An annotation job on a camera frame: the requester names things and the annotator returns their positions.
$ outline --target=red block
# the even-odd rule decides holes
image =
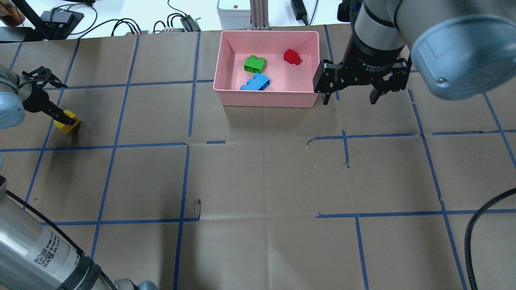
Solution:
[[[299,65],[301,63],[301,58],[299,57],[299,54],[291,49],[288,49],[284,54],[283,54],[283,59],[290,63],[290,64],[295,64],[295,65]]]

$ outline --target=green block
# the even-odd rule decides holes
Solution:
[[[251,55],[244,63],[244,70],[251,73],[263,73],[263,70],[265,70],[265,62],[265,58],[257,58],[255,55]]]

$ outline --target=qr code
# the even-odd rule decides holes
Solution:
[[[41,253],[34,259],[34,263],[37,263],[46,268],[50,261],[54,258],[55,254],[50,253],[47,249],[41,250]]]

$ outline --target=blue block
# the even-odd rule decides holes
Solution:
[[[247,80],[245,85],[240,86],[240,90],[263,91],[270,85],[270,79],[263,73],[255,73],[253,78]]]

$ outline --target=pink plastic box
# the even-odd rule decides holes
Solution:
[[[302,63],[283,60],[288,49],[299,53]],[[270,86],[264,91],[242,91],[252,78],[244,71],[250,55],[264,57],[264,74]],[[220,37],[213,88],[224,106],[311,108],[317,99],[312,78],[319,65],[319,33],[316,31],[226,30]]]

